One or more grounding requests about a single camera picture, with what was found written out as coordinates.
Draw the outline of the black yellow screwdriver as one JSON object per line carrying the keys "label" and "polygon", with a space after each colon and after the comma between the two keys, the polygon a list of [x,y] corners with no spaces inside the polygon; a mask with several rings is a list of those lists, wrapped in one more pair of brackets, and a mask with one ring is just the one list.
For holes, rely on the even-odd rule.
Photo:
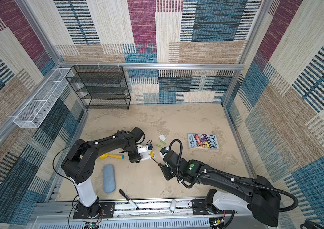
{"label": "black yellow screwdriver", "polygon": [[164,164],[160,163],[160,162],[157,162],[153,157],[151,158],[157,165],[160,169],[163,169],[165,167]]}

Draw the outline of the white air conditioner remote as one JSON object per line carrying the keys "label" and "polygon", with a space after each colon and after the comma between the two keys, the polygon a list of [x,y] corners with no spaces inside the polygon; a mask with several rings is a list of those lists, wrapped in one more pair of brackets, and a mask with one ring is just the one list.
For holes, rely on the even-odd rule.
{"label": "white air conditioner remote", "polygon": [[141,162],[149,160],[149,159],[154,159],[154,152],[152,150],[148,150],[147,152],[143,152],[140,155],[141,155]]}

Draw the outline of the white battery cover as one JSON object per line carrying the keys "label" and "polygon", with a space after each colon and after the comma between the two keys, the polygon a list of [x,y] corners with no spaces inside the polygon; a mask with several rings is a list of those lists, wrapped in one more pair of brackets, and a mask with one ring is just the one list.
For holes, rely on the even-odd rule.
{"label": "white battery cover", "polygon": [[164,135],[160,135],[159,138],[160,138],[161,141],[165,141],[166,140],[166,137]]}

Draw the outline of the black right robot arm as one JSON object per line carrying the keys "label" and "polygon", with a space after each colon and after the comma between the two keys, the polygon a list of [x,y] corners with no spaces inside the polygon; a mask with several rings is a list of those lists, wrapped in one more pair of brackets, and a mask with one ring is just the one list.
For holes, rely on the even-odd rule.
{"label": "black right robot arm", "polygon": [[217,170],[201,161],[186,161],[181,155],[163,148],[160,152],[165,163],[161,167],[166,180],[176,178],[179,183],[191,189],[196,184],[212,186],[206,197],[206,207],[210,213],[229,210],[226,199],[218,194],[224,190],[241,201],[244,210],[252,213],[261,223],[276,227],[279,221],[280,190],[263,176],[240,177]]}

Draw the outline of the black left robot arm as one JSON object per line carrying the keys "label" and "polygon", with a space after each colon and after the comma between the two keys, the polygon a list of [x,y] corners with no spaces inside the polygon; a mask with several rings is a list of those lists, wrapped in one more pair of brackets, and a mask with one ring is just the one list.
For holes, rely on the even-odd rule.
{"label": "black left robot arm", "polygon": [[93,219],[101,216],[102,213],[110,213],[110,209],[100,203],[93,188],[91,177],[96,161],[113,157],[111,152],[120,149],[121,152],[115,155],[116,158],[123,159],[123,154],[127,153],[130,162],[139,163],[150,155],[152,149],[148,145],[141,145],[144,139],[144,132],[136,127],[132,131],[117,131],[114,135],[99,140],[79,139],[70,146],[61,168],[66,179],[75,186],[79,197],[74,219]]}

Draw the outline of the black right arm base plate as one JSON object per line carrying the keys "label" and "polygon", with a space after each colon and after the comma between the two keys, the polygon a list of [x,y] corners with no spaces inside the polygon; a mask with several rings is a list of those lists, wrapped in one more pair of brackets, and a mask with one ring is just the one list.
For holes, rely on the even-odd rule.
{"label": "black right arm base plate", "polygon": [[206,203],[204,199],[192,199],[188,206],[194,215],[224,215],[223,210],[219,210],[212,203]]}

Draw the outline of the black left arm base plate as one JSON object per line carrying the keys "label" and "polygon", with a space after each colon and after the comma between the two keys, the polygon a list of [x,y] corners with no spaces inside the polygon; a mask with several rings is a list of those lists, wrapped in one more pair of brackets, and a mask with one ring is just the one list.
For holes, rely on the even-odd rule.
{"label": "black left arm base plate", "polygon": [[73,219],[111,219],[115,210],[115,202],[98,202],[90,207],[77,203]]}

